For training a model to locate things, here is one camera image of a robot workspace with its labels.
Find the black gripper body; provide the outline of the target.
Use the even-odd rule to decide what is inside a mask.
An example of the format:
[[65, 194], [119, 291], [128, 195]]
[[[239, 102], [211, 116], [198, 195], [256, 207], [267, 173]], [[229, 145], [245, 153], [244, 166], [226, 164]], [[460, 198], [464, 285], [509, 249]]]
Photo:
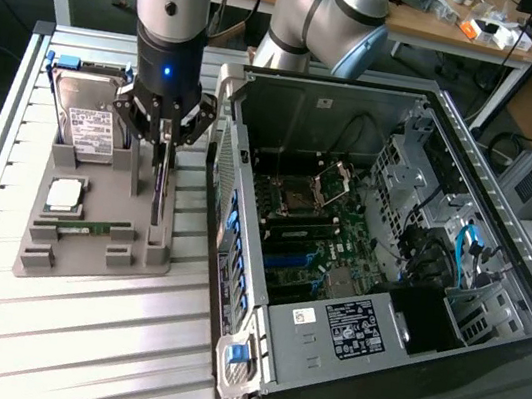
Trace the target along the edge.
[[200, 70], [207, 35], [201, 31], [185, 42], [170, 42], [149, 34], [138, 22], [138, 79], [153, 94], [171, 100], [186, 114], [200, 101]]

